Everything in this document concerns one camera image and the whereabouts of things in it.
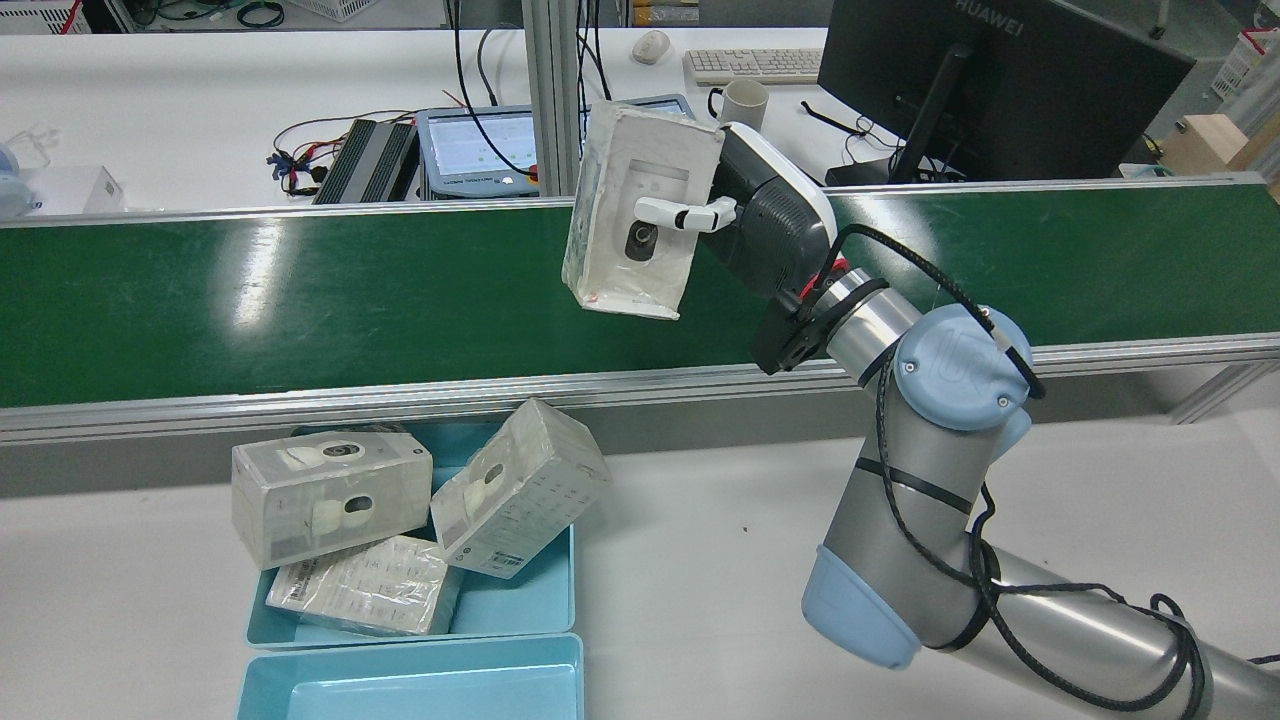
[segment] monitor stand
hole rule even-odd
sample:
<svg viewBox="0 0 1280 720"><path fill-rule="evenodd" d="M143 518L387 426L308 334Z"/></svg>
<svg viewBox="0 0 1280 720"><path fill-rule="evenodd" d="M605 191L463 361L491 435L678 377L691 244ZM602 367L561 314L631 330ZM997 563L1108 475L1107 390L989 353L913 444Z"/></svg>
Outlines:
<svg viewBox="0 0 1280 720"><path fill-rule="evenodd" d="M938 120L942 118L942 110L951 99L956 81L960 79L960 70L964 69L965 61L972 55L973 49L968 45L955 44L947 49L937 74L933 76L929 94L924 96L920 111L915 114L911 131L906 135L906 145L897 152L899 156L892 170L888 167L888 159L854 163L827 170L827 184L902 184L914 182L915 170L920 167L924 151L933 140Z"/></svg>

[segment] white packaging box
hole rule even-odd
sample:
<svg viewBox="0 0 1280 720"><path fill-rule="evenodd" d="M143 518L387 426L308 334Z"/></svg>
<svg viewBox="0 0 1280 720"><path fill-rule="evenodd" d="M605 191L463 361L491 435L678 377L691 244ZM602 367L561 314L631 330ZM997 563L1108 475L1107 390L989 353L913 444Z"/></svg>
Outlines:
<svg viewBox="0 0 1280 720"><path fill-rule="evenodd" d="M421 528L431 454L408 433L326 432L232 448L232 523L262 570Z"/></svg>
<svg viewBox="0 0 1280 720"><path fill-rule="evenodd" d="M608 484L586 425L529 400L435 493L431 518L451 565L506 579Z"/></svg>
<svg viewBox="0 0 1280 720"><path fill-rule="evenodd" d="M353 633L443 634L463 573L444 561L439 544L398 536L280 568L266 603Z"/></svg>
<svg viewBox="0 0 1280 720"><path fill-rule="evenodd" d="M636 200L705 205L724 132L673 113L620 102L591 105L561 279L579 305L675 320L698 245L696 231L644 232L652 255L627 255Z"/></svg>
<svg viewBox="0 0 1280 720"><path fill-rule="evenodd" d="M18 177L31 190L27 217L101 215L124 206L124 192L101 165L35 168Z"/></svg>

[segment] green conveyor belt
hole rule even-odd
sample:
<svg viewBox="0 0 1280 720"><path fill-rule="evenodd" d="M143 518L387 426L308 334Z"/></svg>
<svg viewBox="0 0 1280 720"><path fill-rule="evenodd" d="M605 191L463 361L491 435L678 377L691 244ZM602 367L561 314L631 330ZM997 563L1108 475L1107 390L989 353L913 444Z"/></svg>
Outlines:
<svg viewBox="0 0 1280 720"><path fill-rule="evenodd" d="M1261 186L835 199L1032 342L1280 332ZM748 361L763 301L700 252L680 322L580 310L568 208L0 228L0 406ZM886 251L846 255L922 309Z"/></svg>

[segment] blue plastic tray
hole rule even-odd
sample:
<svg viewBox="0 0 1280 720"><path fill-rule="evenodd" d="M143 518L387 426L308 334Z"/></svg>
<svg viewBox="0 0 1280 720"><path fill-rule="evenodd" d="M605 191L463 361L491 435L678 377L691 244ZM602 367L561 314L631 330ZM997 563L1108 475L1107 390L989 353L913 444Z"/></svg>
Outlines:
<svg viewBox="0 0 1280 720"><path fill-rule="evenodd" d="M466 465L498 430L495 423L410 425L436 464L439 488ZM573 528L566 529L509 580L466 573L448 634L370 637L300 623L296 615L266 606L276 570L257 579L244 641L260 650L300 650L370 643L448 641L494 635L564 633L573 626Z"/></svg>
<svg viewBox="0 0 1280 720"><path fill-rule="evenodd" d="M582 720L582 642L536 635L274 652L251 660L241 720Z"/></svg>

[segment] keyboard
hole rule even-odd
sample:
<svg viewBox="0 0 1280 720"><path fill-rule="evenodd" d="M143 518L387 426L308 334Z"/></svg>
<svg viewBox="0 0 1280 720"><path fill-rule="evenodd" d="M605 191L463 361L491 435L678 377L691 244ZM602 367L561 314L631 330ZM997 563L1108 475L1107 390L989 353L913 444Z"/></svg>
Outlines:
<svg viewBox="0 0 1280 720"><path fill-rule="evenodd" d="M685 70L698 85L726 85L740 78L763 85L814 85L819 65L820 47L685 51Z"/></svg>

